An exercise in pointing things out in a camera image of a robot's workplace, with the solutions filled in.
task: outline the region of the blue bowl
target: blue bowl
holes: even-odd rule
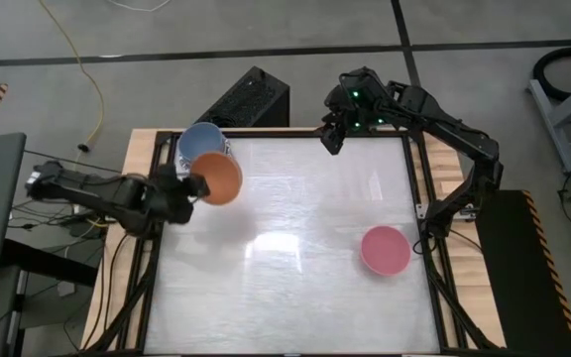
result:
[[[192,163],[202,154],[209,152],[224,153],[226,138],[219,128],[211,123],[197,123],[186,129],[177,141],[178,153]]]

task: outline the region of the yellow cable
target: yellow cable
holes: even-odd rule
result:
[[[93,220],[87,218],[87,222],[96,228],[107,228],[107,227],[109,227],[109,224],[98,224],[98,222],[100,222],[100,218],[98,218],[95,222]]]
[[[89,81],[94,85],[94,88],[96,89],[96,92],[98,93],[98,98],[100,99],[100,113],[98,115],[98,123],[96,124],[96,127],[94,128],[94,130],[87,137],[87,140],[85,140],[84,144],[87,146],[87,145],[89,145],[89,142],[92,139],[94,139],[94,137],[98,134],[98,130],[100,129],[100,126],[103,124],[103,121],[105,120],[105,99],[103,98],[103,93],[100,91],[100,88],[98,87],[98,84],[96,83],[96,80],[94,80],[94,78],[89,73],[87,73],[87,71],[85,70],[85,67],[83,67],[83,62],[80,60],[80,56],[78,55],[78,51],[76,50],[74,43],[71,41],[71,39],[69,38],[69,36],[67,35],[67,33],[65,32],[63,27],[60,25],[60,23],[58,22],[55,15],[53,15],[52,12],[50,11],[50,9],[48,9],[48,6],[46,6],[46,3],[44,3],[44,0],[39,0],[39,3],[41,4],[41,7],[43,7],[44,10],[46,10],[48,15],[50,15],[50,18],[52,19],[52,21],[54,21],[55,25],[57,25],[58,29],[60,30],[60,32],[63,34],[63,36],[67,40],[67,43],[69,44],[69,47],[71,48],[71,51],[74,52],[74,56],[76,57],[76,62],[78,62],[78,66],[80,67],[80,71],[82,71],[83,74],[85,74],[85,76],[87,78],[89,78]],[[78,163],[78,160],[80,160],[81,153],[82,153],[81,151],[78,152],[78,155],[76,156],[76,160],[74,161],[75,162],[75,164],[74,164],[75,170],[76,170],[76,165]]]

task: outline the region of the orange bowl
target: orange bowl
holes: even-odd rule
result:
[[[235,160],[217,152],[202,154],[190,166],[192,174],[204,176],[210,194],[206,203],[223,205],[232,202],[242,188],[242,171]]]

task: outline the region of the metal stand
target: metal stand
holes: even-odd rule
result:
[[[17,266],[30,273],[56,278],[87,287],[96,281],[96,269],[25,244],[4,239],[1,266]]]
[[[563,130],[563,127],[571,120],[571,96],[559,106],[553,107],[538,80],[531,80],[529,89],[559,153],[563,169],[566,174],[571,174],[571,145]]]

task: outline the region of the pink bowl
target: pink bowl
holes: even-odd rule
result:
[[[406,238],[392,227],[370,229],[361,242],[361,258],[373,272],[382,276],[400,273],[408,265],[411,248]]]

